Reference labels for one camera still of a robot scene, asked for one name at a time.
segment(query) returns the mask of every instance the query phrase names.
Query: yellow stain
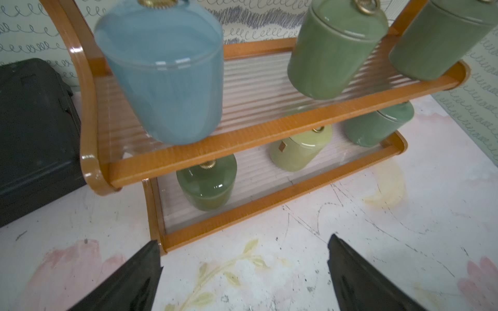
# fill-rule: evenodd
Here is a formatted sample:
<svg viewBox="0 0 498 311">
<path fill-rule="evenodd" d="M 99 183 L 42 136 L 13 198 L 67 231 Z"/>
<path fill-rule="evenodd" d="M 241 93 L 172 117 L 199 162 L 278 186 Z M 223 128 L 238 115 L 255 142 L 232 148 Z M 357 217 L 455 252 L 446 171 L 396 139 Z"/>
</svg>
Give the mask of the yellow stain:
<svg viewBox="0 0 498 311">
<path fill-rule="evenodd" d="M 377 190 L 372 196 L 364 198 L 364 202 L 373 208 L 393 208 L 406 194 L 403 171 L 393 159 L 376 164 L 373 173 L 377 181 Z"/>
</svg>

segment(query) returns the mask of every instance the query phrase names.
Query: two-tier shelf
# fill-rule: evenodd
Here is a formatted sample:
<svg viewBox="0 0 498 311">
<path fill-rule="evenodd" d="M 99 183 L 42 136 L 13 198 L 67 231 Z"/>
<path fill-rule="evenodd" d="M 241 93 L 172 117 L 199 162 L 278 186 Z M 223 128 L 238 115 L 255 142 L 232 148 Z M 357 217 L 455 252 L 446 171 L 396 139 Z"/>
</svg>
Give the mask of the two-tier shelf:
<svg viewBox="0 0 498 311">
<path fill-rule="evenodd" d="M 142 181 L 151 238 L 166 252 L 404 152 L 407 143 L 398 132 L 379 146 L 362 148 L 343 136 L 338 122 L 456 88 L 470 72 L 461 61 L 439 79 L 421 82 L 389 63 L 389 51 L 427 0 L 410 1 L 349 86 L 329 101 L 312 100 L 289 82 L 295 38 L 225 45 L 220 125 L 200 142 L 168 146 L 141 127 L 74 1 L 41 2 L 80 81 L 85 179 L 99 195 Z M 332 123 L 332 143 L 304 170 L 288 173 L 271 163 L 266 144 Z M 229 154 L 235 154 L 239 167 L 230 201 L 214 212 L 194 209 L 181 195 L 174 172 Z"/>
</svg>

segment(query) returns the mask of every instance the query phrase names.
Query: green jar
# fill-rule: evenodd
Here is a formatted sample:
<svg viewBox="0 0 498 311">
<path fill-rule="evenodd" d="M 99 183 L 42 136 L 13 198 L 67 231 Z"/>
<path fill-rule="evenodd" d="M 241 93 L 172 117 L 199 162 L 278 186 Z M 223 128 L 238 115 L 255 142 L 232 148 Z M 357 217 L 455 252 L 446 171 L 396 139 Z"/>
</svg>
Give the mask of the green jar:
<svg viewBox="0 0 498 311">
<path fill-rule="evenodd" d="M 332 140 L 332 126 L 322 126 L 270 144 L 270 158 L 279 168 L 302 170 Z"/>
<path fill-rule="evenodd" d="M 388 28 L 379 0 L 313 0 L 287 67 L 289 80 L 308 97 L 336 97 Z"/>
<path fill-rule="evenodd" d="M 413 105 L 405 102 L 346 120 L 344 130 L 353 143 L 373 147 L 396 132 L 414 115 Z"/>
<path fill-rule="evenodd" d="M 210 211 L 228 201 L 236 174 L 237 161 L 232 154 L 177 171 L 176 178 L 185 197 L 194 207 Z"/>
<path fill-rule="evenodd" d="M 495 0 L 430 0 L 389 54 L 402 74 L 442 76 L 498 24 Z"/>
</svg>

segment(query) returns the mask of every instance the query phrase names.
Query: light green jar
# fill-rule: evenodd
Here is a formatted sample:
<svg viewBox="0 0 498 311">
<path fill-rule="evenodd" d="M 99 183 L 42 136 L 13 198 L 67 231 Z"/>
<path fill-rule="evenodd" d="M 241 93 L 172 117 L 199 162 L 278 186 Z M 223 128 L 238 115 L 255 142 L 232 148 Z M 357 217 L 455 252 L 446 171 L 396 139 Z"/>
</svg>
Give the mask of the light green jar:
<svg viewBox="0 0 498 311">
<path fill-rule="evenodd" d="M 313 0 L 287 67 L 289 80 L 308 97 L 336 97 L 388 28 L 379 0 Z"/>
<path fill-rule="evenodd" d="M 412 120 L 414 115 L 413 105 L 405 102 L 346 120 L 344 130 L 353 143 L 373 147 Z"/>
<path fill-rule="evenodd" d="M 332 126 L 322 126 L 270 144 L 270 158 L 279 168 L 302 170 L 332 140 Z"/>
<path fill-rule="evenodd" d="M 176 172 L 188 201 L 197 209 L 210 211 L 225 205 L 237 175 L 234 155 L 208 161 Z"/>
<path fill-rule="evenodd" d="M 498 24 L 496 0 L 430 0 L 389 54 L 402 74 L 442 76 Z"/>
</svg>

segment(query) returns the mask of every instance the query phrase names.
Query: ceramic jar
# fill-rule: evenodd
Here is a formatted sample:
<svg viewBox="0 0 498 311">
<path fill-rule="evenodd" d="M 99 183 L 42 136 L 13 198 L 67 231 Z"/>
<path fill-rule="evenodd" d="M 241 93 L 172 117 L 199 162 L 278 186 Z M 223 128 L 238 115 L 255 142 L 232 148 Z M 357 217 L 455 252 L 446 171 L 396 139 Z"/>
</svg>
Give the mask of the ceramic jar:
<svg viewBox="0 0 498 311">
<path fill-rule="evenodd" d="M 402 74 L 442 76 L 498 24 L 495 0 L 430 0 L 389 54 Z"/>
<path fill-rule="evenodd" d="M 197 209 L 210 211 L 225 205 L 234 188 L 237 161 L 234 155 L 176 172 L 187 200 Z"/>
<path fill-rule="evenodd" d="M 195 1 L 123 0 L 95 41 L 145 131 L 167 144 L 199 141 L 222 115 L 223 33 Z"/>
<path fill-rule="evenodd" d="M 346 120 L 344 130 L 353 143 L 373 147 L 396 132 L 414 115 L 413 105 L 405 102 Z"/>
<path fill-rule="evenodd" d="M 279 168 L 297 172 L 305 168 L 331 140 L 332 126 L 322 126 L 271 143 L 270 158 Z"/>
<path fill-rule="evenodd" d="M 334 98 L 388 28 L 379 0 L 313 0 L 287 67 L 289 80 L 308 97 Z"/>
</svg>

